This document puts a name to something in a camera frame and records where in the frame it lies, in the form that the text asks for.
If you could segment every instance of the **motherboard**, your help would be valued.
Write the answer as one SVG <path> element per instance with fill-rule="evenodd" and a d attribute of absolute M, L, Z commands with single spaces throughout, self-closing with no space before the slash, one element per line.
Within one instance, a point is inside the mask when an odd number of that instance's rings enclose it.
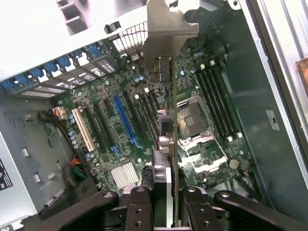
<path fill-rule="evenodd" d="M 250 153 L 204 38 L 189 39 L 175 61 L 179 167 L 188 185 L 211 188 L 249 167 Z M 172 93 L 147 72 L 142 51 L 112 74 L 54 98 L 76 150 L 101 190 L 141 183 L 159 149 L 159 117 Z"/>

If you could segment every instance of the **silver heatsink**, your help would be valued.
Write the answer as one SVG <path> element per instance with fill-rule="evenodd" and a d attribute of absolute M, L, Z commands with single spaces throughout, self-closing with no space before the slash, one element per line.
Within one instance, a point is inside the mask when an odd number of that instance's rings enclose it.
<path fill-rule="evenodd" d="M 111 170 L 118 189 L 136 184 L 139 181 L 136 170 L 131 162 Z"/>

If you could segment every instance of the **label sticker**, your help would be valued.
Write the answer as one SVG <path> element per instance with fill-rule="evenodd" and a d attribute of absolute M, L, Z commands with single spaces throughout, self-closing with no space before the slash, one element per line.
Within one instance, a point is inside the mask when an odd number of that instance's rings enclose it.
<path fill-rule="evenodd" d="M 267 110 L 266 113 L 268 114 L 268 118 L 269 118 L 269 122 L 270 122 L 271 128 L 272 128 L 273 130 L 280 131 L 280 128 L 279 128 L 279 125 L 278 125 L 276 116 L 275 116 L 275 114 L 274 114 L 274 111 L 272 111 L 272 110 Z"/>
<path fill-rule="evenodd" d="M 0 159 L 0 191 L 12 187 L 12 181 Z"/>

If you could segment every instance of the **white pci slot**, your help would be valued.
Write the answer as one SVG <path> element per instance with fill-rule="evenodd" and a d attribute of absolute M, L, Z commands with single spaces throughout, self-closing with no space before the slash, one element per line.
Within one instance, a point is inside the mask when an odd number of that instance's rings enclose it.
<path fill-rule="evenodd" d="M 81 132 L 82 138 L 86 143 L 86 146 L 88 148 L 88 151 L 91 152 L 94 150 L 94 143 L 92 141 L 92 137 L 90 135 L 90 132 L 85 124 L 85 121 L 83 120 L 80 111 L 76 108 L 72 110 L 72 113 L 74 115 L 75 121 L 77 122 L 78 128 Z"/>

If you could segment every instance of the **green circuit board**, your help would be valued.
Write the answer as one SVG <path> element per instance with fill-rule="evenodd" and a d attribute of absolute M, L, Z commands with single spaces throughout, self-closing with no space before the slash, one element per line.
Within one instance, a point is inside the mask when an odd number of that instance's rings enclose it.
<path fill-rule="evenodd" d="M 200 69 L 200 64 L 206 59 L 207 54 L 203 48 L 202 38 L 188 40 L 176 60 L 178 85 L 174 87 L 177 88 L 175 100 L 179 103 L 187 101 L 186 108 L 190 108 L 191 111 L 196 111 L 200 115 L 198 118 L 200 121 L 196 122 L 197 127 L 205 127 L 207 132 L 210 131 L 210 135 L 215 137 L 210 141 L 200 142 L 189 150 L 178 147 L 179 166 L 186 174 L 188 185 L 213 187 L 240 174 L 240 171 L 247 170 L 251 157 L 244 137 L 227 141 L 217 132 L 218 125 L 209 110 L 210 102 L 206 100 L 195 74 L 196 70 Z M 239 121 L 220 74 L 220 67 L 215 64 L 212 68 L 216 73 L 217 83 L 220 85 L 234 126 L 241 132 Z M 115 95 L 118 95 L 123 105 L 138 144 L 135 144 L 135 141 L 129 137 L 117 108 Z M 76 88 L 74 93 L 68 92 L 54 99 L 55 104 L 63 106 L 68 115 L 71 115 L 71 110 L 75 108 L 81 109 L 82 117 L 95 144 L 95 150 L 85 153 L 85 155 L 94 156 L 88 158 L 88 164 L 102 190 L 109 189 L 121 193 L 111 171 L 127 163 L 131 163 L 136 170 L 138 182 L 135 184 L 140 184 L 141 170 L 146 165 L 151 165 L 151 150 L 157 149 L 157 137 L 155 137 L 151 122 L 157 121 L 158 107 L 159 109 L 166 108 L 166 97 L 165 86 L 153 82 L 143 63 L 137 60 L 126 63 L 123 70 Z M 185 110 L 185 105 L 179 107 L 179 119 Z M 85 147 L 84 140 L 77 124 L 72 122 L 71 119 L 65 122 L 67 130 L 73 131 L 78 148 L 82 149 Z M 99 130 L 99 134 L 95 133 L 93 123 L 96 130 Z M 181 139 L 187 138 L 184 137 L 185 134 L 182 131 L 179 136 Z M 197 169 L 202 169 L 201 167 L 204 165 L 212 165 L 224 156 L 227 156 L 228 160 L 223 162 L 218 169 L 198 172 L 200 170 Z M 229 167 L 231 159 L 237 160 L 239 165 L 236 169 Z"/>

